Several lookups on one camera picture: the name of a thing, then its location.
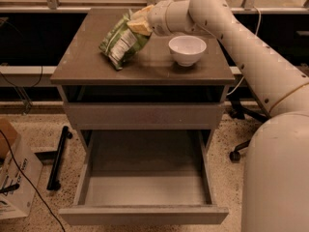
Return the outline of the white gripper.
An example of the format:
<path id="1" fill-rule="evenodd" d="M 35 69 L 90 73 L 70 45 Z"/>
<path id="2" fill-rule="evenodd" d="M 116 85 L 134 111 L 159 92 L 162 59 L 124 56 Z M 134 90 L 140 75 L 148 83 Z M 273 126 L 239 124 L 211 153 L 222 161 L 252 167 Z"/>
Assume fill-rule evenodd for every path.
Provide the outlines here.
<path id="1" fill-rule="evenodd" d="M 127 23 L 128 28 L 132 32 L 144 36 L 150 36 L 152 32 L 158 36 L 170 35 L 166 14 L 171 3 L 171 0 L 160 1 L 156 5 L 149 5 L 135 13 L 131 13 L 131 20 Z"/>

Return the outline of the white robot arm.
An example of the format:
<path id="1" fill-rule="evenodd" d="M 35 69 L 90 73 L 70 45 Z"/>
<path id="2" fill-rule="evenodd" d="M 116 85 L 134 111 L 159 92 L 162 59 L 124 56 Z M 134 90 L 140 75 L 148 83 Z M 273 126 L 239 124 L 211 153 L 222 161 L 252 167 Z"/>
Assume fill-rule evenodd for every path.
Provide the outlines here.
<path id="1" fill-rule="evenodd" d="M 165 0 L 142 15 L 159 36 L 216 37 L 269 117 L 246 153 L 241 232 L 309 232 L 309 77 L 243 26 L 226 0 Z"/>

